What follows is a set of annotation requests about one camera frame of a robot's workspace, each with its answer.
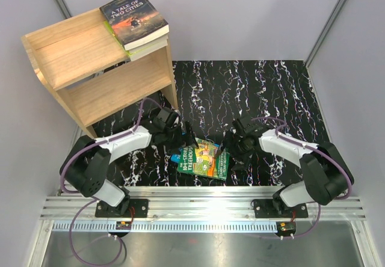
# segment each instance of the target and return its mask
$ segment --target black mounting bracket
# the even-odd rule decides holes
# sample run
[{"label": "black mounting bracket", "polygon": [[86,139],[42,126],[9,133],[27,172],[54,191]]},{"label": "black mounting bracket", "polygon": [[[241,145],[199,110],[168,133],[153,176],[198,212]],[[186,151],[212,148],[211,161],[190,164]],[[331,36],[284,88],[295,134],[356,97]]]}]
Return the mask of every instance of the black mounting bracket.
[{"label": "black mounting bracket", "polygon": [[116,208],[111,207],[106,202],[100,201],[96,205],[95,217],[96,218],[131,218],[130,209],[134,208],[135,218],[147,218],[149,211],[148,199],[132,199],[129,200],[127,211],[121,215],[117,213]]},{"label": "black mounting bracket", "polygon": [[284,213],[279,214],[278,210],[273,206],[272,199],[254,199],[251,201],[255,218],[268,219],[268,218],[293,218],[293,211],[295,211],[296,218],[308,218],[306,204],[299,204],[295,207],[285,210]]}]

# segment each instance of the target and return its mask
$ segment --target black marble surface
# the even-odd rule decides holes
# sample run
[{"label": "black marble surface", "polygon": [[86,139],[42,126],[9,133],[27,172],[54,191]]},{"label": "black marble surface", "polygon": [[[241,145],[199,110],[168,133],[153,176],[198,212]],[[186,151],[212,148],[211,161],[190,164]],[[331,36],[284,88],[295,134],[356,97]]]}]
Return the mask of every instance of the black marble surface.
[{"label": "black marble surface", "polygon": [[[197,137],[220,144],[234,118],[272,116],[288,122],[286,133],[311,142],[328,141],[302,61],[175,61],[179,111]],[[170,106],[161,93],[151,96]],[[120,132],[137,119],[139,102],[94,125],[100,137]],[[155,106],[145,107],[144,117]],[[178,173],[163,148],[150,146],[116,161],[109,179],[127,186],[287,185],[301,180],[299,168],[280,157],[259,154],[247,171],[230,171],[227,180]]]}]

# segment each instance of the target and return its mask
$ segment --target colorful book cover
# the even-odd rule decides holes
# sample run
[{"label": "colorful book cover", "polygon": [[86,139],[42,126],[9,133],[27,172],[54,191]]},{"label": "colorful book cover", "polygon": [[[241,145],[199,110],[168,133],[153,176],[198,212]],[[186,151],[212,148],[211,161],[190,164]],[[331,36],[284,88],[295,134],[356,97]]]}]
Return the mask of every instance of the colorful book cover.
[{"label": "colorful book cover", "polygon": [[218,146],[198,138],[196,140],[199,149],[191,146],[183,148],[177,170],[181,173],[226,180],[229,154],[225,150],[215,158]]},{"label": "colorful book cover", "polygon": [[180,161],[180,155],[172,155],[171,156],[171,161],[173,161],[174,163],[177,163],[179,164],[179,161]]},{"label": "colorful book cover", "polygon": [[[100,10],[127,51],[168,33],[168,23],[148,0],[113,0]],[[144,39],[165,27],[164,33]]]}]

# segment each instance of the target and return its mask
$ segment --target metal floor panel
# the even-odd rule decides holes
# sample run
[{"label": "metal floor panel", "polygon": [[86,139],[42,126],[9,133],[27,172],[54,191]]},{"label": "metal floor panel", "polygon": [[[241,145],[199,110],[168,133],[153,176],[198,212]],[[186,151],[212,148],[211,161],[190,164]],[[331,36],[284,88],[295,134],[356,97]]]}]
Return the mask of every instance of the metal floor panel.
[{"label": "metal floor panel", "polygon": [[[309,223],[300,222],[299,232]],[[81,249],[103,233],[74,233],[75,248]],[[293,240],[259,239],[256,235],[216,233],[131,233],[123,238],[127,267],[363,267],[354,232],[348,222],[321,222],[310,235]],[[85,260],[107,263],[119,249],[111,238],[80,252]],[[44,267],[83,266],[70,255],[68,233],[52,232]]]}]

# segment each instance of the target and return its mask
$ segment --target white wall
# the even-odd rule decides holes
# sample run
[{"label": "white wall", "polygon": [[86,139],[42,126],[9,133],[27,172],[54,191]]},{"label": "white wall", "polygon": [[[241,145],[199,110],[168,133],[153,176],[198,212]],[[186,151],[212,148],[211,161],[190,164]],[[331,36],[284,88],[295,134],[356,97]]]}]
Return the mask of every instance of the white wall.
[{"label": "white wall", "polygon": [[[112,0],[65,0],[73,15]],[[174,60],[305,60],[337,0],[150,0]]]},{"label": "white wall", "polygon": [[385,0],[349,0],[310,66],[385,263]]},{"label": "white wall", "polygon": [[25,266],[75,124],[37,79],[20,40],[62,19],[53,0],[0,5],[0,265]]}]

